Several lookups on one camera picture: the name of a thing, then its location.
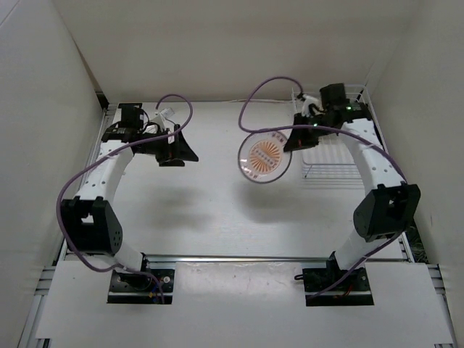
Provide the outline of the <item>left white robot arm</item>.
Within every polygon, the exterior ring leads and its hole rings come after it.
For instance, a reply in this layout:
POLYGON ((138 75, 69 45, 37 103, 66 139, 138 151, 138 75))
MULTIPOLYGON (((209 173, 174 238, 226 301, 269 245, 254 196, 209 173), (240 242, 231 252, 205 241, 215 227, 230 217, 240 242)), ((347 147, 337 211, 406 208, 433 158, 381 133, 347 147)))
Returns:
POLYGON ((152 156, 161 167, 198 161, 182 134, 185 126, 174 123, 172 115, 171 109, 155 108, 149 114, 141 103, 119 104, 113 123, 102 134, 96 161, 81 172, 83 185, 73 198, 60 195, 57 202, 59 226, 69 249, 94 271, 100 269, 88 257, 102 257, 108 270, 127 273, 127 282, 136 290, 149 287, 152 272, 144 253, 124 240, 112 203, 136 154, 152 156))

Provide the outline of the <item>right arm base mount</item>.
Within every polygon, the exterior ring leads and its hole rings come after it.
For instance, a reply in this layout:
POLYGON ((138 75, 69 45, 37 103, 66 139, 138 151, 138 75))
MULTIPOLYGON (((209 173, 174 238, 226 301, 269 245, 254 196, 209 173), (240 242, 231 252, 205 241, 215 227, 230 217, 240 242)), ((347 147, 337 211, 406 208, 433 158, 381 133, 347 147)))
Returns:
POLYGON ((336 282, 326 268, 304 268, 294 276, 295 281, 303 283, 307 307, 359 307, 373 306, 374 300, 365 268, 350 273, 341 283, 328 291, 316 294, 336 282))

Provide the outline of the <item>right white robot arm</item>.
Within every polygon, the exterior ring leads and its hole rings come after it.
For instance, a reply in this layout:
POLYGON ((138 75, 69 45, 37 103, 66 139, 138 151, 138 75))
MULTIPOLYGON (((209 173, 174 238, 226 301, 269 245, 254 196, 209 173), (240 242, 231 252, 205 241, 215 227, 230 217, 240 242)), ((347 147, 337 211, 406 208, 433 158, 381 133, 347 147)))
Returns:
POLYGON ((365 190, 353 212, 353 232, 326 263, 326 283, 341 290, 369 257, 411 226, 421 191, 407 182, 384 149, 369 106, 349 99, 344 84, 322 87, 318 98, 304 92, 297 98, 302 110, 294 116, 285 151, 315 147, 320 137, 335 133, 348 149, 365 190))

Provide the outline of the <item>white plate orange sunburst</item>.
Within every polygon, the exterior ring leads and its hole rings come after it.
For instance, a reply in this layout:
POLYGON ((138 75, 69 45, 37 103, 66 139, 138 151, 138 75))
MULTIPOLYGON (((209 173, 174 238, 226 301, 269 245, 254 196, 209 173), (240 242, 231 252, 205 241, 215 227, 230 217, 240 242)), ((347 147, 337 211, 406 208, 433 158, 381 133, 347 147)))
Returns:
POLYGON ((277 181, 289 169, 292 160, 292 153, 284 151, 287 141, 280 131, 247 136, 238 151, 241 174, 259 184, 277 181))

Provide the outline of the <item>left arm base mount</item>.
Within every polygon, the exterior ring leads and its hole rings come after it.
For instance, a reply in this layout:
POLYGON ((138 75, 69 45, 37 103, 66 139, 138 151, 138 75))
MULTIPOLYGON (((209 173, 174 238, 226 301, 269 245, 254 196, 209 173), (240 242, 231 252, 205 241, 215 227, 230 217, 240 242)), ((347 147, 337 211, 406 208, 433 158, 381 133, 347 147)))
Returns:
POLYGON ((107 295, 108 304, 124 305, 171 305, 175 284, 175 269, 152 269, 151 273, 162 286, 151 278, 112 271, 107 295))

